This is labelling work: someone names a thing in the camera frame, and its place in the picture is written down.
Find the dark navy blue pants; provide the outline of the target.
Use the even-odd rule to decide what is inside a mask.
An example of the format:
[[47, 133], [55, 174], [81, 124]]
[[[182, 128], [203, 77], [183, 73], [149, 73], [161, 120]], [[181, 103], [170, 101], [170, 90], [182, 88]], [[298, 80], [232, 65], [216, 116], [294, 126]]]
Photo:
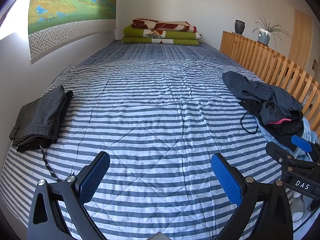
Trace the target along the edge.
[[222, 79], [231, 93], [253, 111], [261, 126], [290, 121], [293, 111], [302, 112], [302, 104], [280, 87], [231, 71], [223, 73]]

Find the light blue denim jeans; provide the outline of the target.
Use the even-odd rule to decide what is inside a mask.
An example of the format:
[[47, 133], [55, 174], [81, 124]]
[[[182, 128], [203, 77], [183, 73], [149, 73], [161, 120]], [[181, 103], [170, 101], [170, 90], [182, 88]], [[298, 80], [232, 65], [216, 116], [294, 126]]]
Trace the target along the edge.
[[[303, 150], [301, 150], [298, 147], [293, 151], [290, 148], [286, 147], [285, 145], [279, 143], [272, 135], [270, 135], [270, 133], [266, 129], [264, 129], [261, 126], [261, 124], [259, 124], [259, 120], [257, 118], [255, 118], [255, 120], [257, 122], [257, 125], [258, 125], [261, 133], [263, 134], [263, 136], [265, 137], [267, 142], [272, 141], [272, 142], [276, 143], [278, 146], [280, 146], [281, 148], [283, 148], [284, 150], [286, 150], [290, 154], [292, 154], [295, 159], [304, 160], [304, 161], [312, 161], [309, 153], [304, 152]], [[303, 124], [304, 124], [304, 131], [303, 131], [303, 134], [301, 137], [304, 140], [309, 141], [311, 143], [318, 142], [317, 134], [310, 129], [310, 125], [309, 125], [308, 120], [305, 117], [303, 117], [302, 120], [303, 120]]]

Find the black jacket pink stripe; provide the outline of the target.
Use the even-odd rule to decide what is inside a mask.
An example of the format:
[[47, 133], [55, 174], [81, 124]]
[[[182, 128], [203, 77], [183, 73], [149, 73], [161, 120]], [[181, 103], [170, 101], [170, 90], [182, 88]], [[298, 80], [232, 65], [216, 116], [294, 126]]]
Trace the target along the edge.
[[294, 135], [301, 137], [304, 132], [303, 113], [298, 111], [292, 112], [290, 121], [283, 121], [281, 124], [262, 125], [264, 129], [276, 139], [277, 142], [295, 151], [297, 146], [291, 142]]

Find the folded dark grey pants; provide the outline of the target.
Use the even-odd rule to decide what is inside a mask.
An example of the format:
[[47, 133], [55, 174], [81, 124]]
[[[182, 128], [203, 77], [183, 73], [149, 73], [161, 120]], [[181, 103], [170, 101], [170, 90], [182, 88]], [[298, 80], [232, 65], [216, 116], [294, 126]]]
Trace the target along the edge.
[[47, 148], [56, 143], [73, 97], [62, 85], [24, 105], [9, 138], [18, 152]]

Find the wooden door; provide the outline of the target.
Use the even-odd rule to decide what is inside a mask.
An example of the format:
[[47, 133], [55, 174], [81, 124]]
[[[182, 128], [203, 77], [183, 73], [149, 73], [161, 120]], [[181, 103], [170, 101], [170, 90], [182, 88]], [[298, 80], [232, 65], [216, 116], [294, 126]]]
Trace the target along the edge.
[[293, 35], [289, 51], [289, 59], [306, 70], [312, 45], [313, 19], [295, 10]]

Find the potted spider plant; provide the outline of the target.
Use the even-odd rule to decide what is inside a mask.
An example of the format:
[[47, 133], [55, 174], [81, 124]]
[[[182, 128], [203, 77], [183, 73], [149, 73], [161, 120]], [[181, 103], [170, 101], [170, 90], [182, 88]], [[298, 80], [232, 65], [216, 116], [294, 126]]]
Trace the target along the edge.
[[268, 46], [271, 39], [274, 41], [274, 48], [277, 48], [276, 39], [282, 41], [281, 35], [285, 35], [288, 38], [292, 38], [287, 30], [283, 28], [281, 24], [267, 22], [265, 16], [258, 16], [255, 24], [259, 27], [255, 28], [252, 33], [258, 32], [258, 42]]

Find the blue white striped bedspread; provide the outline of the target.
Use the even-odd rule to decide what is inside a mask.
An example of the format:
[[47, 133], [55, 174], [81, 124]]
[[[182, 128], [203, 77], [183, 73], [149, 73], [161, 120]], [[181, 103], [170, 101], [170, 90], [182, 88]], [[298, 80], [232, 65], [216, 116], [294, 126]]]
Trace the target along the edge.
[[255, 79], [206, 44], [113, 42], [67, 67], [50, 85], [74, 94], [59, 138], [45, 151], [9, 149], [1, 200], [27, 225], [37, 182], [52, 181], [45, 163], [65, 179], [105, 151], [110, 168], [85, 207], [106, 238], [213, 239], [235, 210], [213, 154], [262, 183], [281, 174], [254, 116], [226, 88], [228, 71]]

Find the dark ceramic vase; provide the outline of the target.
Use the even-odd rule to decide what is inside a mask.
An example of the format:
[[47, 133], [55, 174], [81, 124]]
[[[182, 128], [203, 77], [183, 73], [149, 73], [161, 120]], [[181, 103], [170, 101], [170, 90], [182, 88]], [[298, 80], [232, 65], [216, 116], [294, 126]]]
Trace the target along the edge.
[[235, 20], [234, 32], [238, 35], [242, 35], [245, 29], [245, 22], [241, 20]]

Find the wooden slatted bed rail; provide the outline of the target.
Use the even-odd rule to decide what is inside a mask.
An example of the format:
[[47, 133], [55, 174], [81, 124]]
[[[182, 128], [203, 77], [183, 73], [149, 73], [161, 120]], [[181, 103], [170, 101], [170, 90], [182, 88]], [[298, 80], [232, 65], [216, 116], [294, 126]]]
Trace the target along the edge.
[[311, 75], [279, 52], [236, 33], [222, 33], [220, 51], [302, 103], [304, 117], [319, 135], [319, 83]]

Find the landscape wall hanging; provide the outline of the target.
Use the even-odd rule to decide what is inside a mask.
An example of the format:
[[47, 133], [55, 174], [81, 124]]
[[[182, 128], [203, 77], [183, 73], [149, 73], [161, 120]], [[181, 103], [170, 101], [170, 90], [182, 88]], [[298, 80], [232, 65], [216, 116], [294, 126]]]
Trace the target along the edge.
[[116, 0], [30, 0], [31, 62], [81, 38], [116, 28]]

